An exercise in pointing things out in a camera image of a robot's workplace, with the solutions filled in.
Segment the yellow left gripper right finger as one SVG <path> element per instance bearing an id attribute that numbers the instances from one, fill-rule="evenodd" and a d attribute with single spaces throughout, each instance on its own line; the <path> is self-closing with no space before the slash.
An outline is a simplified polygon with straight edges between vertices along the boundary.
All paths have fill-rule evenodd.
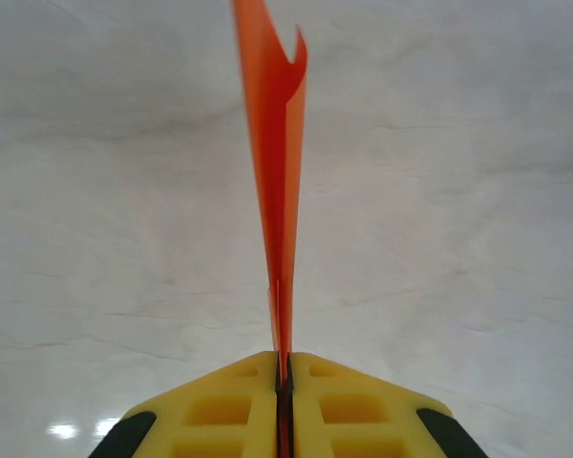
<path id="1" fill-rule="evenodd" d="M 480 457 L 440 401 L 309 354 L 289 356 L 294 457 Z"/>

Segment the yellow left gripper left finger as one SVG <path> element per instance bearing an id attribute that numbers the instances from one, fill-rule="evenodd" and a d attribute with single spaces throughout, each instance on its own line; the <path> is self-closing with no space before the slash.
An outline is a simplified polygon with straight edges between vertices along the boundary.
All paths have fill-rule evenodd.
<path id="1" fill-rule="evenodd" d="M 276 457 L 277 356 L 265 351 L 128 410 L 93 457 Z"/>

